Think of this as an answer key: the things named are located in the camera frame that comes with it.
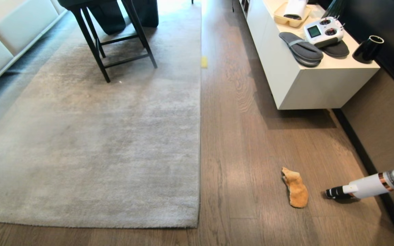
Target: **beige tray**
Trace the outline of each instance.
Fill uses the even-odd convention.
[[[287,7],[287,2],[283,3],[276,11],[275,11],[275,22],[278,24],[286,24],[287,22],[291,27],[298,27],[300,24],[302,24],[310,15],[311,13],[311,8],[309,6],[306,6],[305,8],[305,18],[303,20],[294,20],[291,18],[286,18],[284,17],[284,12],[285,8]]]

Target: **chair leg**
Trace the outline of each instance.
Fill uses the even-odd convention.
[[[86,23],[84,22],[83,17],[81,16],[80,9],[75,9],[71,11],[75,16],[78,25],[80,26],[81,32],[83,33],[83,36],[86,39],[86,42],[88,43],[92,54],[94,55],[95,61],[97,61],[97,64],[100,67],[100,70],[103,73],[104,78],[109,83],[110,82],[109,76],[107,75],[106,69],[103,65],[103,62],[101,61],[100,55],[98,54],[97,49],[95,48],[94,42],[92,42],[92,37],[89,34],[88,28],[86,27]]]
[[[94,23],[92,23],[91,15],[89,15],[88,9],[87,8],[82,8],[84,17],[86,18],[86,21],[88,22],[88,26],[91,29],[91,33],[94,36],[95,42],[98,42],[98,49],[100,50],[101,56],[103,58],[106,57],[104,54],[103,47],[100,44],[100,39],[98,38],[97,32],[95,31]]]
[[[158,65],[156,64],[152,50],[150,49],[150,46],[148,45],[147,38],[145,37],[145,33],[144,33],[144,30],[142,29],[141,22],[139,21],[135,7],[133,6],[133,1],[132,0],[122,0],[122,4],[125,6],[127,13],[129,14],[129,17],[131,16],[130,20],[133,22],[133,27],[135,27],[136,33],[138,34],[138,36],[142,42],[142,45],[147,50],[148,55],[150,56],[150,59],[152,60],[153,66],[155,68],[158,68]]]

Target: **controller screen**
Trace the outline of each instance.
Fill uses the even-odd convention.
[[[308,28],[308,32],[310,33],[311,38],[317,37],[320,35],[319,28],[317,26],[313,26]]]

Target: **white sofa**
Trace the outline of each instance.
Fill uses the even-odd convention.
[[[65,12],[57,0],[0,0],[0,76]]]

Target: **black baseboard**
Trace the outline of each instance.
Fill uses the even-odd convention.
[[[367,154],[366,150],[361,144],[360,139],[358,139],[358,136],[355,133],[354,129],[350,125],[346,116],[344,116],[343,111],[341,109],[333,109],[333,113],[335,114],[338,121],[340,122],[341,127],[343,127],[344,132],[346,132],[347,136],[349,137],[349,140],[351,141],[352,145],[355,147],[355,151],[357,151],[357,154],[360,157],[361,162],[363,162],[363,165],[366,168],[367,173],[369,175],[378,173],[377,169],[373,165],[372,160],[370,159],[369,155]],[[394,202],[392,201],[388,193],[380,195],[380,198],[383,201],[387,213],[389,214],[390,219],[394,225]]]

